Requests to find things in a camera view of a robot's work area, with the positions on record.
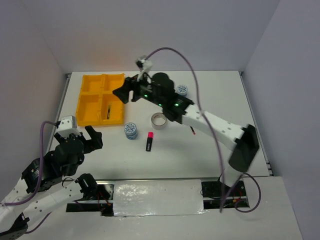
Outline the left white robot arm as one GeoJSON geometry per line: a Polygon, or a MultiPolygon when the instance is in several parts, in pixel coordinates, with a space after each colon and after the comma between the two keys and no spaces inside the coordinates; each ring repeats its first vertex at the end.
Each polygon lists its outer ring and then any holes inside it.
{"type": "Polygon", "coordinates": [[[102,133],[92,126],[85,130],[86,139],[76,128],[63,135],[56,132],[58,145],[45,156],[33,160],[22,172],[13,190],[0,202],[0,238],[16,240],[29,232],[28,228],[55,209],[80,199],[97,196],[98,184],[89,173],[84,173],[54,193],[48,190],[74,176],[85,160],[85,155],[103,147],[102,133]]]}

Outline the clear tape roll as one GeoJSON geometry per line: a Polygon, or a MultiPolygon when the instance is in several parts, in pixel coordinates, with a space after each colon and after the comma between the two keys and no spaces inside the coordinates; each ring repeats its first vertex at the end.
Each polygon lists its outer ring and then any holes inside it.
{"type": "Polygon", "coordinates": [[[167,123],[168,123],[166,116],[161,112],[154,113],[151,116],[150,120],[151,120],[151,126],[155,130],[163,130],[167,126],[167,123]]]}

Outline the blue-lidded round jar near bin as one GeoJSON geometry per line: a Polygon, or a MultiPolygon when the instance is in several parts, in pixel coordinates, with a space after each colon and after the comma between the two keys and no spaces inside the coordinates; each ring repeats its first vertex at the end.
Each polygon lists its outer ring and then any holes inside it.
{"type": "Polygon", "coordinates": [[[124,130],[125,136],[129,140],[134,140],[138,136],[137,125],[133,122],[126,123],[123,130],[124,130]]]}

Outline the blue pen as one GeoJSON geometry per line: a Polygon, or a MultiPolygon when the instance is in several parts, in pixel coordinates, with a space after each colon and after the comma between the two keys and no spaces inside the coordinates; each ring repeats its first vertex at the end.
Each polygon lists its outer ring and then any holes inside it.
{"type": "Polygon", "coordinates": [[[106,119],[107,119],[107,120],[109,120],[109,119],[110,119],[111,106],[112,106],[112,104],[110,103],[110,104],[108,105],[108,108],[107,108],[107,115],[106,115],[106,119]]]}

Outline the blue-lidded round jar far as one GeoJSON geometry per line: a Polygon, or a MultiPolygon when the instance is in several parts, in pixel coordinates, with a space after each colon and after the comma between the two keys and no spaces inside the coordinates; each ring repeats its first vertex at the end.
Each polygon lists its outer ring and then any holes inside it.
{"type": "Polygon", "coordinates": [[[176,93],[180,96],[187,97],[188,91],[188,87],[184,84],[180,84],[176,87],[176,93]]]}

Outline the yellow four-compartment plastic bin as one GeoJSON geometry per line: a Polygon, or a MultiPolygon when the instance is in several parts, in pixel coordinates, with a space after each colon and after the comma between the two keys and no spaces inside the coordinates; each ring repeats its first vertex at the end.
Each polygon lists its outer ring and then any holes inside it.
{"type": "Polygon", "coordinates": [[[80,127],[122,125],[125,107],[113,95],[113,90],[121,87],[124,81],[123,73],[84,75],[76,108],[77,124],[80,127]],[[108,120],[107,111],[110,103],[111,110],[108,120]]]}

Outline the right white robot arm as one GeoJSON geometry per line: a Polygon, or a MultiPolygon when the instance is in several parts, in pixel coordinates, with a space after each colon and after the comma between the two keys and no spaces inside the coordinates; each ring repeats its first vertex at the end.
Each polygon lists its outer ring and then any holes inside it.
{"type": "Polygon", "coordinates": [[[136,75],[126,77],[123,85],[112,93],[124,104],[145,99],[161,107],[169,121],[193,127],[216,138],[232,151],[228,164],[240,173],[249,170],[260,148],[253,125],[242,127],[207,111],[200,111],[191,99],[176,92],[174,82],[163,72],[154,74],[150,80],[146,73],[141,79],[136,75]]]}

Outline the pink highlighter marker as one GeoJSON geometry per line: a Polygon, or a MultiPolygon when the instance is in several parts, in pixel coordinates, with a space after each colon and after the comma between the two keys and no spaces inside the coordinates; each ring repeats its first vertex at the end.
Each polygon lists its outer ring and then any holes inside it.
{"type": "Polygon", "coordinates": [[[146,148],[145,148],[147,152],[151,151],[153,138],[154,138],[154,133],[152,131],[149,131],[147,135],[146,148]]]}

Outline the metal base rail plate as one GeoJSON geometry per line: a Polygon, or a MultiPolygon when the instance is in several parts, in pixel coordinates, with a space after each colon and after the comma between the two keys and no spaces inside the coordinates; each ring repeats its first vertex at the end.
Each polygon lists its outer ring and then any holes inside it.
{"type": "Polygon", "coordinates": [[[98,183],[98,196],[69,203],[67,213],[104,217],[188,216],[219,209],[217,180],[142,180],[98,183]]]}

